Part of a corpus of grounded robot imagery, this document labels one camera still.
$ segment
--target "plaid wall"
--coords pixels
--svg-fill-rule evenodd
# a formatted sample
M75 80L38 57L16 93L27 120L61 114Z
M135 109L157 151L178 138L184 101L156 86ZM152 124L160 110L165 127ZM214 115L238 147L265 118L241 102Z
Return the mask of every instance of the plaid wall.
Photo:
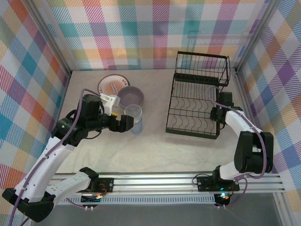
M43 151L66 83L66 74L21 0L2 0L0 194L19 183ZM8 223L11 207L0 197L1 226Z
M256 124L274 134L274 171L301 222L301 0L282 0L242 79Z
M45 7L40 0L35 2L69 62L74 59L71 68L80 70L174 68L178 50L229 55L236 61L268 4L268 0L48 0Z

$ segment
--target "plaid fabric backdrop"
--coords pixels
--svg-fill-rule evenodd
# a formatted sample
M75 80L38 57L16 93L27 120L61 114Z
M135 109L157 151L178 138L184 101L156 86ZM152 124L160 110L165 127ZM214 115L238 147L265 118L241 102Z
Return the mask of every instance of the plaid fabric backdrop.
M178 50L238 60L268 0L35 0L76 70L174 68Z
M21 0L2 0L0 194L17 185L40 156L57 118L66 83L66 74ZM0 197L0 225L8 223L11 207Z
M274 134L280 173L301 222L301 0L283 0L243 70L258 126Z

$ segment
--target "black wire dish rack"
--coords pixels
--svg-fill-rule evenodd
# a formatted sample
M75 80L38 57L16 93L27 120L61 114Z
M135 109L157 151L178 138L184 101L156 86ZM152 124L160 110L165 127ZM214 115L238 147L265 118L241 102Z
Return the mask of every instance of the black wire dish rack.
M220 124L210 119L215 106L210 86L225 87L230 79L227 56L179 51L168 109L166 132L217 139ZM217 100L219 91L210 89Z

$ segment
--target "clear glass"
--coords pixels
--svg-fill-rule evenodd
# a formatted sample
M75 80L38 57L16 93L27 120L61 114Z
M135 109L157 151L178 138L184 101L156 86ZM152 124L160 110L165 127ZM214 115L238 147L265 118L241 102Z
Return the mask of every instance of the clear glass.
M131 132L133 134L141 133L143 129L141 107L139 105L129 105L124 109L124 114L134 118L134 126L131 128Z

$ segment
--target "white table surface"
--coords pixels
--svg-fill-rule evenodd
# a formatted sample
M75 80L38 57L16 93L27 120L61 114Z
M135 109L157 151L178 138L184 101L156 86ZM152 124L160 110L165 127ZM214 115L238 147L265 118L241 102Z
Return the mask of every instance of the white table surface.
M216 140L165 132L174 70L118 70L73 72L60 118L76 109L82 88L97 91L101 78L121 74L145 96L143 131L139 135L104 129L93 140L82 140L63 162L58 172L77 172L87 166L97 172L185 172L214 170L233 161L238 137L226 126ZM241 106L234 81L224 91L233 93L233 102Z

